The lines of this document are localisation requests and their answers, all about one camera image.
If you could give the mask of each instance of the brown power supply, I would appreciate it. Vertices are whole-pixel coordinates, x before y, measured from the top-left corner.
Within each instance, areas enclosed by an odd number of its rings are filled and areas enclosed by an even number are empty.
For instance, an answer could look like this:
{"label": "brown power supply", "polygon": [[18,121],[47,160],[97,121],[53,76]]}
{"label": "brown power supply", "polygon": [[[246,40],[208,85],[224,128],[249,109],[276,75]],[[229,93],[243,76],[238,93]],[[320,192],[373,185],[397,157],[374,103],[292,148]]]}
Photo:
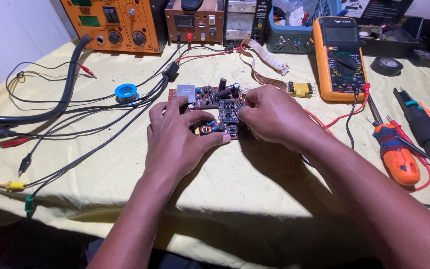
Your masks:
{"label": "brown power supply", "polygon": [[198,10],[182,10],[182,0],[170,0],[165,8],[169,39],[223,44],[224,0],[204,0]]}
{"label": "brown power supply", "polygon": [[167,42],[163,10],[168,0],[61,0],[87,49],[162,53]]}

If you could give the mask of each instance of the yellow tablecloth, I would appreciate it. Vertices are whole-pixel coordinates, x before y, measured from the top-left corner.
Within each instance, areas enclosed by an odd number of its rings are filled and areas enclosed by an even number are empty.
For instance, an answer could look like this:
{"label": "yellow tablecloth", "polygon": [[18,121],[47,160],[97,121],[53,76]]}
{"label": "yellow tablecloth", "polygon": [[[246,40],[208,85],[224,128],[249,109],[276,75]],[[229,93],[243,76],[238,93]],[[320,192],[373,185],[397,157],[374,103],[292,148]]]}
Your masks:
{"label": "yellow tablecloth", "polygon": [[[56,66],[70,59],[74,47],[75,43],[69,42],[38,63]],[[162,56],[85,51],[80,62],[98,79],[79,77],[73,100],[109,95],[123,83],[138,84],[151,76],[175,49],[175,46],[166,46]],[[208,53],[210,51],[203,49],[190,52],[191,55]],[[286,76],[277,74],[259,59],[257,71],[286,82],[316,82],[314,57],[285,54],[274,54],[274,57],[291,66]],[[373,59],[365,57],[365,65],[379,112],[383,116],[389,114],[411,135],[392,90],[403,87],[430,109],[430,69],[414,67],[409,61],[401,60],[404,65],[401,75],[386,77],[369,68]],[[229,84],[238,82],[244,88],[259,86],[251,76],[251,59],[238,53],[182,62],[185,63],[180,67],[179,76],[168,89],[176,88],[177,84],[217,85],[221,77]],[[30,66],[26,70],[52,76],[67,73],[67,67],[45,70]],[[141,86],[139,92],[148,92],[159,78]],[[64,81],[47,82],[28,77],[16,85],[14,93],[30,100],[58,100],[63,87]],[[167,100],[167,94],[166,90],[160,101]],[[8,97],[4,83],[1,83],[0,115],[36,114],[54,107],[54,104],[24,103]],[[325,123],[349,113],[352,107],[347,103],[323,101],[319,95],[298,101]],[[114,102],[110,99],[98,103]],[[19,164],[35,141],[0,148],[0,183],[8,180],[29,183],[56,171],[110,138],[136,112],[116,123],[111,130],[74,139],[43,141],[33,155],[33,163],[20,179],[16,175]],[[98,113],[63,132],[103,126],[122,113]],[[366,121],[366,116],[372,117],[368,108],[350,121],[355,150],[385,172],[379,144],[372,136],[373,127]],[[349,144],[345,121],[340,120],[331,130],[343,143]],[[35,200],[37,208],[33,218],[57,228],[105,237],[143,173],[148,124],[148,114],[144,113],[112,143],[46,186]],[[25,125],[15,130],[35,133],[49,126]],[[427,180],[426,172],[421,170],[423,179],[420,184]],[[0,210],[25,216],[24,199],[34,190],[29,188],[22,193],[0,190]],[[412,195],[430,203],[430,186]],[[8,216],[0,212],[0,223],[7,223]],[[233,268],[282,268],[295,264],[302,264],[304,268],[323,267],[373,255],[363,234],[345,217],[338,200],[317,171],[306,167],[296,153],[260,141],[232,141],[204,156],[200,165],[181,181],[169,202],[156,247]]]}

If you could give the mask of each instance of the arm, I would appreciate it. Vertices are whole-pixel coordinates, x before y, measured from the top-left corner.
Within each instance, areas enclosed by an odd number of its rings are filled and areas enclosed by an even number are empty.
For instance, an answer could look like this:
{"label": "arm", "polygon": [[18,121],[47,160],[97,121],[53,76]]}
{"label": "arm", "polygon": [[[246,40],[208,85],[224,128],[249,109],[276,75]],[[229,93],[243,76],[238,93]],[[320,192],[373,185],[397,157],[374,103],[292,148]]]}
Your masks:
{"label": "arm", "polygon": [[180,115],[179,107],[187,102],[187,97],[178,97],[149,111],[146,169],[88,269],[147,268],[162,211],[173,190],[207,150],[230,141],[224,133],[192,134],[188,130],[192,123],[214,117],[203,111]]}
{"label": "arm", "polygon": [[282,143],[310,160],[387,268],[430,268],[428,208],[313,122],[288,94],[263,86],[251,90],[247,99],[240,119],[257,137]]}

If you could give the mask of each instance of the ribbon cable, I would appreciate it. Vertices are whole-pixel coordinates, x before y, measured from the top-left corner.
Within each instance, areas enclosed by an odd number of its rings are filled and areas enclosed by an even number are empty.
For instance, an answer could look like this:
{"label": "ribbon cable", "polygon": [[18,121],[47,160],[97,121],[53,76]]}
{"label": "ribbon cable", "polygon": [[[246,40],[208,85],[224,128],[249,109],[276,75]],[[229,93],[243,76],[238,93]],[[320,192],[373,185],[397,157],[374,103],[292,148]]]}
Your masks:
{"label": "ribbon cable", "polygon": [[260,44],[258,44],[257,41],[253,39],[247,38],[243,40],[242,43],[240,43],[240,52],[243,55],[247,57],[251,57],[253,59],[251,62],[251,70],[256,80],[260,84],[263,84],[263,85],[272,84],[278,89],[288,90],[288,85],[283,81],[262,76],[260,75],[260,73],[255,71],[255,57],[251,53],[246,51],[246,46],[251,47],[266,64],[268,64],[271,68],[273,68],[277,72],[281,73],[282,76],[286,75],[286,73],[290,69],[290,66],[288,66],[288,64],[282,64],[277,59],[273,58],[268,52],[266,52],[263,49],[263,47]]}

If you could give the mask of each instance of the voltmeter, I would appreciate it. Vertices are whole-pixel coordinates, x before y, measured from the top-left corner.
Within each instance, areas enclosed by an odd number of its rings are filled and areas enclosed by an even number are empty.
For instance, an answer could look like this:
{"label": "voltmeter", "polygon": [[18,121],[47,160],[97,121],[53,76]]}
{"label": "voltmeter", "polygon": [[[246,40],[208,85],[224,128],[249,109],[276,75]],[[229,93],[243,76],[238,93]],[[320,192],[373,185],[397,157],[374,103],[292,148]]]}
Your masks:
{"label": "voltmeter", "polygon": [[327,101],[364,100],[367,77],[359,26],[347,17],[320,17],[313,24],[321,97]]}

